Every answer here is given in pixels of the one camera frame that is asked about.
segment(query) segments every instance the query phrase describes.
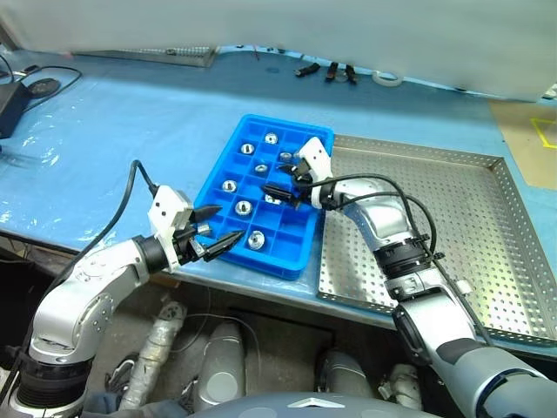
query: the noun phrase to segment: stainless steel tray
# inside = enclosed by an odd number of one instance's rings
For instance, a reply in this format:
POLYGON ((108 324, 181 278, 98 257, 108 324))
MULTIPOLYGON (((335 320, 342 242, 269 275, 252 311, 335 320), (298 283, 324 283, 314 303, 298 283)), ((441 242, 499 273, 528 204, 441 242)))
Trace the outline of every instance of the stainless steel tray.
MULTIPOLYGON (((557 341, 557 285, 516 185, 501 157, 445 151, 366 138, 337 136, 335 175, 378 172, 393 177, 430 209, 437 251, 468 295, 489 332, 517 342, 557 341)), ((428 232, 419 209, 413 211, 428 232)), ((345 216, 325 217, 318 296, 389 313, 384 278, 356 226, 345 216)))

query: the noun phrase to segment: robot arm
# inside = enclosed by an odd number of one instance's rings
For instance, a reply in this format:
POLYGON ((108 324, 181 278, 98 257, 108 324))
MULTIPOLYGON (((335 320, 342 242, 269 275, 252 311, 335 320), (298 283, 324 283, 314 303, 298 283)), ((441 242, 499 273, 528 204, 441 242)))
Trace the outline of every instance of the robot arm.
POLYGON ((77 416, 92 360, 118 304, 150 273, 212 260, 242 237, 243 231, 229 233, 208 247, 195 240, 195 225, 219 209, 194 210, 181 192, 160 185, 149 211, 152 236, 128 239, 80 260, 35 314, 21 381, 10 397, 11 416, 77 416))
POLYGON ((413 230, 398 197, 348 199, 384 192, 372 179, 332 178, 331 160, 321 141, 311 138, 300 162, 285 167, 297 180, 299 197, 274 185, 264 191, 276 199, 334 210, 352 219, 386 276, 389 295, 399 302, 394 323, 414 361, 430 365, 468 417, 555 417, 557 384, 523 361, 476 340, 473 322, 432 263, 427 236, 413 230))

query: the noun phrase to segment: metal nut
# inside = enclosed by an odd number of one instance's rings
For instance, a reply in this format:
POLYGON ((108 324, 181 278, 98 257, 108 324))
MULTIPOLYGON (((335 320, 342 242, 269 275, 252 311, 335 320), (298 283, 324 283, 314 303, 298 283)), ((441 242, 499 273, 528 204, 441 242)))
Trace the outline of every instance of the metal nut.
POLYGON ((265 142, 267 144, 275 145, 278 143, 278 141, 279 137, 277 137, 277 134, 275 132, 269 132, 265 135, 265 142))
POLYGON ((236 213, 240 216, 247 216, 252 213, 252 204, 247 200, 240 200, 235 207, 236 213))
POLYGON ((211 227, 209 226, 209 224, 198 224, 198 234, 204 235, 205 237, 211 235, 211 227))
POLYGON ((292 154, 289 152, 281 152, 278 155, 278 158, 280 159, 280 161, 282 161, 283 163, 290 163, 290 161, 292 160, 292 154))
POLYGON ((253 154, 253 152, 255 151, 255 146, 253 146, 252 144, 243 144, 243 145, 240 147, 240 151, 241 151, 243 154, 251 155, 251 154, 253 154))
POLYGON ((268 170, 268 167, 267 167, 266 164, 259 164, 259 165, 255 166, 255 172, 258 172, 258 173, 262 174, 264 172, 267 172, 267 170, 268 170))
POLYGON ((234 193, 238 189, 238 184, 234 180, 226 180, 222 188, 225 192, 234 193))
POLYGON ((265 202, 271 203, 273 205, 280 205, 280 199, 275 199, 273 196, 269 194, 265 195, 265 202))
POLYGON ((247 244, 252 250, 260 250, 265 244, 265 235, 261 231, 253 231, 247 239, 247 244))

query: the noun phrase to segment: black power brick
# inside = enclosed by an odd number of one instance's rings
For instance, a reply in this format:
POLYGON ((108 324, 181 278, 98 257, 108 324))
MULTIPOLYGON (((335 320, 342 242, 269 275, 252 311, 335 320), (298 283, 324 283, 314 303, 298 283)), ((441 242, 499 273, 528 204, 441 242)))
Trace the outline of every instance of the black power brick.
POLYGON ((27 87, 18 81, 0 84, 0 138, 9 138, 31 100, 27 87))

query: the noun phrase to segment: blue plastic tray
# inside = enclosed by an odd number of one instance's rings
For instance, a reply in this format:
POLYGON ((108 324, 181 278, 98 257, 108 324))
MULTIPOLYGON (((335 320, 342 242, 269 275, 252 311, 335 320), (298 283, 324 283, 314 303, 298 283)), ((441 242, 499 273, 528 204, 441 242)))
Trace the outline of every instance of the blue plastic tray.
POLYGON ((211 244, 225 233, 245 230, 242 240, 220 258, 295 280, 309 260, 319 211, 309 205, 301 205, 294 210, 286 203, 267 203, 261 186, 273 183, 292 190, 290 176, 278 169, 284 164, 279 161, 279 154, 294 154, 311 137, 321 139, 325 149, 331 152, 334 133, 328 128, 257 115, 244 116, 196 198, 196 207, 209 204, 222 206, 218 215, 209 221, 211 235, 199 237, 199 241, 211 244), (265 142, 268 132, 277 134, 277 144, 265 142), (254 153, 243 154, 240 151, 243 144, 252 144, 254 153), (267 165, 267 172, 255 172, 255 166, 259 164, 267 165), (222 184, 225 180, 236 181, 238 189, 234 193, 224 192, 222 184), (250 215, 236 214, 235 206, 240 200, 252 203, 250 215), (265 235, 265 244, 257 251, 247 244, 247 237, 254 230, 265 235))

